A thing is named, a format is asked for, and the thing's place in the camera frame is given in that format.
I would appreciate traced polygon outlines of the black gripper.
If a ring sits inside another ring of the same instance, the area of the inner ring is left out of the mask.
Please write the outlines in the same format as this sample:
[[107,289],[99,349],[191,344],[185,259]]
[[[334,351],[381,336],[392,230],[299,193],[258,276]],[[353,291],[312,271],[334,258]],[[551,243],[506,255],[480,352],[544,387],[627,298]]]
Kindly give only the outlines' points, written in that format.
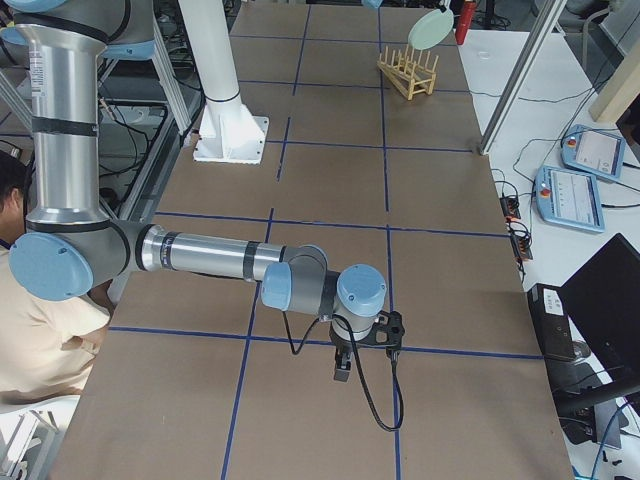
[[347,382],[351,372],[352,344],[349,338],[344,339],[329,328],[329,337],[335,346],[335,367],[333,379],[338,382]]

